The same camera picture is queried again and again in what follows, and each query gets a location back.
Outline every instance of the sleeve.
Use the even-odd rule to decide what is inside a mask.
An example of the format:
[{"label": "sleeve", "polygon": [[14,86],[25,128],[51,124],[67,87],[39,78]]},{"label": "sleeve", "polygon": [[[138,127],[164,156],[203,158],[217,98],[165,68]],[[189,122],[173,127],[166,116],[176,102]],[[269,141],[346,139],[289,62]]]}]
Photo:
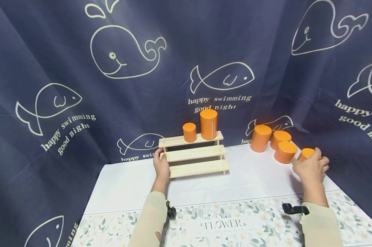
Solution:
[{"label": "sleeve", "polygon": [[305,202],[308,215],[300,223],[305,236],[305,247],[343,247],[337,219],[332,209]]},{"label": "sleeve", "polygon": [[147,195],[142,212],[137,219],[128,247],[159,247],[160,241],[155,235],[162,235],[167,221],[167,200],[161,192],[153,191]]}]

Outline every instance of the leaf pattern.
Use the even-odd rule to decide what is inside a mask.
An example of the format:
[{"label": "leaf pattern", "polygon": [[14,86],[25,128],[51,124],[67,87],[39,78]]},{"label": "leaf pattern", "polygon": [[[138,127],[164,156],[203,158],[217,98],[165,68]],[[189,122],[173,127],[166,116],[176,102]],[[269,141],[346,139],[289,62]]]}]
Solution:
[{"label": "leaf pattern", "polygon": [[[341,190],[326,194],[330,208],[336,213],[343,244],[372,244],[372,220]],[[304,236],[299,230],[300,216],[285,215],[282,210],[282,203],[297,205],[302,201],[302,195],[293,195],[176,207],[176,219],[170,220],[164,229],[167,233],[163,234],[165,240],[162,244],[168,247],[267,247],[276,243],[276,246],[302,247]],[[102,247],[127,246],[139,213],[128,211],[83,216],[71,247],[95,247],[101,243]],[[195,235],[196,231],[190,225],[192,222],[220,221],[222,227],[228,227],[229,220],[243,218],[250,218],[251,222],[258,224],[241,225],[236,231],[229,232],[214,229],[209,234],[205,231],[200,235]]]}]

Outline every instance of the right hand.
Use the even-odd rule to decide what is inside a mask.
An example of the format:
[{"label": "right hand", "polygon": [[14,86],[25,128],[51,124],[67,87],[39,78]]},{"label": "right hand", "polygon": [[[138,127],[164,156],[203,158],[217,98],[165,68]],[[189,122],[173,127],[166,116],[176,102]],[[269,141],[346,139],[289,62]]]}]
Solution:
[{"label": "right hand", "polygon": [[323,182],[326,171],[329,168],[329,160],[325,156],[322,157],[322,152],[319,148],[315,148],[313,155],[305,161],[300,162],[294,158],[292,163],[293,171],[303,183],[311,181]]}]

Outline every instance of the orange cylinder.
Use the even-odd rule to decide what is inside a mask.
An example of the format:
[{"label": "orange cylinder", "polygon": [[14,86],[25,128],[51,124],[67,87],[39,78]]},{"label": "orange cylinder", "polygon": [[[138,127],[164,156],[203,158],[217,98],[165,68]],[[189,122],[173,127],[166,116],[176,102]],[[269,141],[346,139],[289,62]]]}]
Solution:
[{"label": "orange cylinder", "polygon": [[315,152],[314,149],[311,149],[311,148],[304,148],[301,150],[301,153],[300,155],[298,156],[298,160],[303,162],[304,160],[308,159],[309,157],[311,157],[313,155],[313,153]]},{"label": "orange cylinder", "polygon": [[252,142],[250,148],[258,153],[262,153],[267,148],[269,139],[271,138],[272,130],[266,125],[254,126]]},{"label": "orange cylinder", "polygon": [[290,141],[291,135],[283,130],[277,130],[274,132],[274,136],[271,139],[271,143],[269,144],[273,150],[278,149],[278,143],[281,141]]},{"label": "orange cylinder", "polygon": [[197,140],[197,126],[192,122],[183,124],[183,138],[186,142]]},{"label": "orange cylinder", "polygon": [[216,137],[217,111],[205,109],[200,112],[201,137],[205,140],[212,140]]},{"label": "orange cylinder", "polygon": [[278,149],[274,153],[274,158],[283,164],[289,164],[292,158],[297,153],[297,146],[289,141],[281,141],[278,143]]}]

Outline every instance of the white table surface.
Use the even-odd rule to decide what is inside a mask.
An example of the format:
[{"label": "white table surface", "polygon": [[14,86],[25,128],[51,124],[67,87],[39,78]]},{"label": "white table surface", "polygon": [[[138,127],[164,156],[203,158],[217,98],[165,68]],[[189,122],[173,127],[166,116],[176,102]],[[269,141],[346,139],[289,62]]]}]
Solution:
[{"label": "white table surface", "polygon": [[[230,172],[171,179],[167,199],[173,206],[279,197],[302,193],[291,164],[274,159],[269,146],[255,153],[248,144],[226,148]],[[85,214],[140,210],[155,179],[152,159],[105,165]],[[326,191],[340,188],[324,179]]]}]

